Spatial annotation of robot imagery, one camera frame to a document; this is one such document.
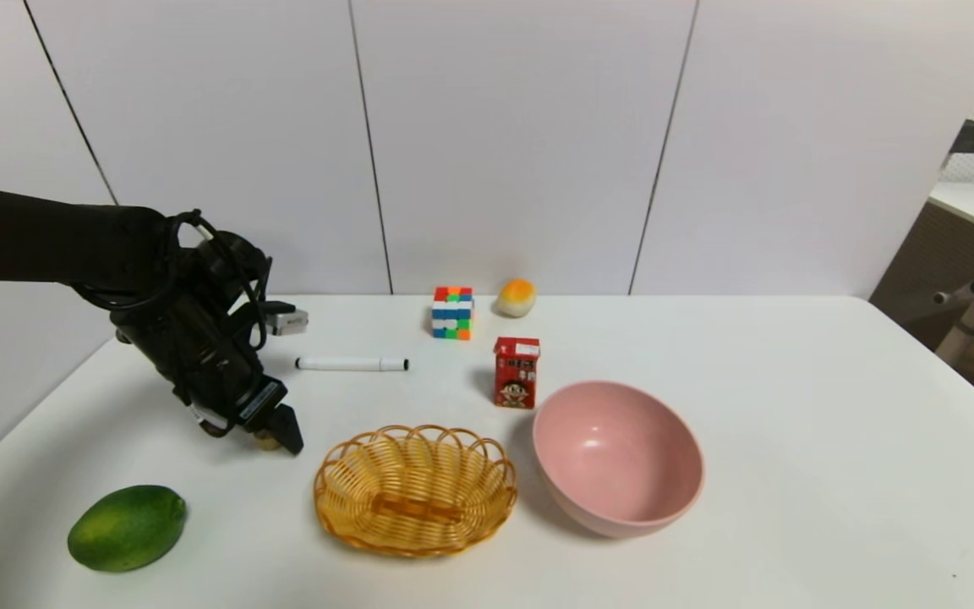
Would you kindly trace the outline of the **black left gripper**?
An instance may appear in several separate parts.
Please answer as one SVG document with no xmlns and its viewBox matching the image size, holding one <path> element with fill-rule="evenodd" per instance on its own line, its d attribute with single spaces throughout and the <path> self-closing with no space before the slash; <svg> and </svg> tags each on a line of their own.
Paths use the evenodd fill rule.
<svg viewBox="0 0 974 609">
<path fill-rule="evenodd" d="M 193 409 L 222 417 L 223 428 L 200 416 L 209 435 L 226 435 L 242 425 L 264 451 L 298 456 L 303 439 L 295 412 L 278 404 L 282 384 L 266 376 L 256 350 L 249 343 L 249 323 L 234 315 L 231 325 L 200 307 L 181 302 L 167 316 L 171 346 L 167 348 L 167 379 L 174 396 Z M 258 416 L 271 411 L 263 423 Z"/>
</svg>

